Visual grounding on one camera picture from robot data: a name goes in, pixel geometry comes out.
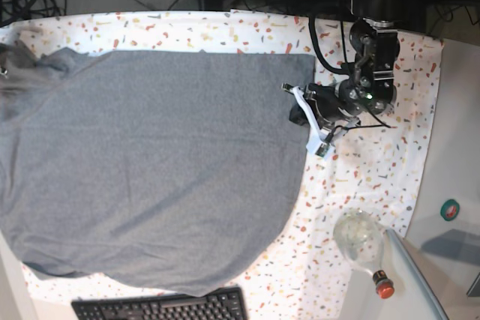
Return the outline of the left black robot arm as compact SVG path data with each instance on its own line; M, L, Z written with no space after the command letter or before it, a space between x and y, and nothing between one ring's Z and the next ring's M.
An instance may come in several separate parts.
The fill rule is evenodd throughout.
M320 50L316 17L322 10L335 7L349 10L356 18L348 34L341 40L355 50L355 59L340 67L330 65ZM320 127L332 129L339 121L359 125L363 112L374 119L392 111L397 89L394 67L400 53L398 22L407 14L407 0L334 0L321 1L309 14L308 30L313 50L325 70L345 78L335 85L311 83L303 89L303 98L313 119Z

